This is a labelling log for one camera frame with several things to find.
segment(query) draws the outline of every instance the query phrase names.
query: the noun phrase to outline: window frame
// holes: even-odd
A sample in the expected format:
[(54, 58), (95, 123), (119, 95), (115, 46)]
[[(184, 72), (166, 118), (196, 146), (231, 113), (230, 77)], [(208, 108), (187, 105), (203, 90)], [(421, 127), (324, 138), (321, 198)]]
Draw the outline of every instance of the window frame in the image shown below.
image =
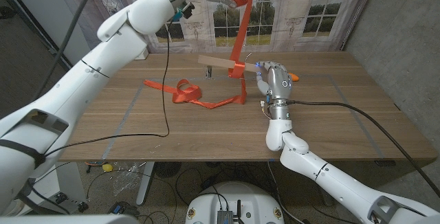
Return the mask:
[[(333, 39), (333, 37), (336, 35), (336, 30), (338, 29), (334, 29), (334, 27), (336, 27), (337, 25), (339, 25), (340, 22), (340, 17), (342, 16), (342, 13), (346, 10), (346, 6), (348, 3), (348, 0), (342, 0), (341, 6), (338, 9), (338, 13), (337, 14), (325, 14), (325, 11), (327, 9), (327, 5), (328, 5), (329, 0), (326, 1), (325, 5), (324, 5), (324, 10), (322, 11), (322, 14), (314, 14), (314, 15), (309, 15), (310, 12), (310, 8), (312, 7), (312, 3), (313, 0), (310, 0), (309, 3), (309, 7), (308, 7), (308, 12), (306, 13), (304, 19), (302, 20), (301, 23), (301, 34), (298, 38), (298, 43), (310, 43), (310, 41), (316, 41), (316, 42), (325, 42), (325, 41), (331, 41)], [(304, 29), (305, 26), (307, 24), (307, 19), (308, 18), (314, 18), (314, 17), (319, 17), (320, 21), (319, 21), (319, 25), (317, 30), (315, 31), (315, 36), (303, 36), (304, 34)], [(333, 22), (333, 26), (331, 28), (330, 34), (328, 36), (316, 36), (319, 32), (322, 20), (325, 17), (335, 17), (335, 21)]]

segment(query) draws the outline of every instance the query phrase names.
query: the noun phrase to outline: table leg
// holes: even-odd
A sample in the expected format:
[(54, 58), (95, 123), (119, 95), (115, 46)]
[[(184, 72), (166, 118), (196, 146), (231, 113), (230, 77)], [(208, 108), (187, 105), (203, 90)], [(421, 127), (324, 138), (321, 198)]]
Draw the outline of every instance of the table leg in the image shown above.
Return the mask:
[(136, 205), (141, 206), (145, 202), (146, 193), (149, 189), (151, 177), (153, 173), (154, 161), (146, 162), (144, 167), (144, 175), (139, 186), (139, 191), (137, 192)]

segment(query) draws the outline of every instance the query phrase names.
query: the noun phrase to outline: plastic bag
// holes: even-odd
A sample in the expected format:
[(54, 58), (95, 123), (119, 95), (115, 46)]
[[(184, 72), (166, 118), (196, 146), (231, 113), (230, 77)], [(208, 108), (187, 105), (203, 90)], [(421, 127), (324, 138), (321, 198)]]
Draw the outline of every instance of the plastic bag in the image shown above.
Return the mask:
[(115, 197), (125, 189), (133, 189), (139, 186), (142, 177), (139, 172), (140, 163), (134, 162), (128, 165), (126, 162), (113, 163), (113, 169), (121, 171), (113, 182), (113, 194)]

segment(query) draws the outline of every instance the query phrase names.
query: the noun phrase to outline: wall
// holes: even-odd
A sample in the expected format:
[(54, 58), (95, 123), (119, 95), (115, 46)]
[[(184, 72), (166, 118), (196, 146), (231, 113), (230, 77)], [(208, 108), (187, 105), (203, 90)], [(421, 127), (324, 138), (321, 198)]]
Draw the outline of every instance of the wall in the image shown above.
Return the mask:
[[(60, 46), (73, 14), (64, 0), (22, 0), (49, 36)], [(90, 51), (81, 29), (76, 26), (64, 54), (72, 64)]]
[[(0, 5), (9, 6), (5, 0)], [(0, 45), (1, 119), (29, 104), (54, 57), (18, 15), (0, 20)], [(45, 91), (64, 73), (57, 65)]]
[[(368, 0), (346, 45), (432, 145), (440, 150), (440, 0)], [(423, 169), (440, 186), (440, 161)], [(440, 209), (412, 172), (382, 188)]]

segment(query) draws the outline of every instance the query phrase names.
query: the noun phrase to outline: robot finger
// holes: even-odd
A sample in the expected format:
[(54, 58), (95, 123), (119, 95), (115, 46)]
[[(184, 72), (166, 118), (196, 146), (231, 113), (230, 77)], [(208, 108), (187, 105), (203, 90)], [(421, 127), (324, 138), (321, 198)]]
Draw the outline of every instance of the robot finger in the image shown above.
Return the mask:
[(270, 87), (269, 84), (267, 82), (265, 82), (263, 80), (263, 78), (261, 77), (260, 74), (257, 73), (256, 75), (256, 85), (258, 87), (258, 90), (260, 90), (260, 92), (266, 96), (267, 92), (269, 91)]

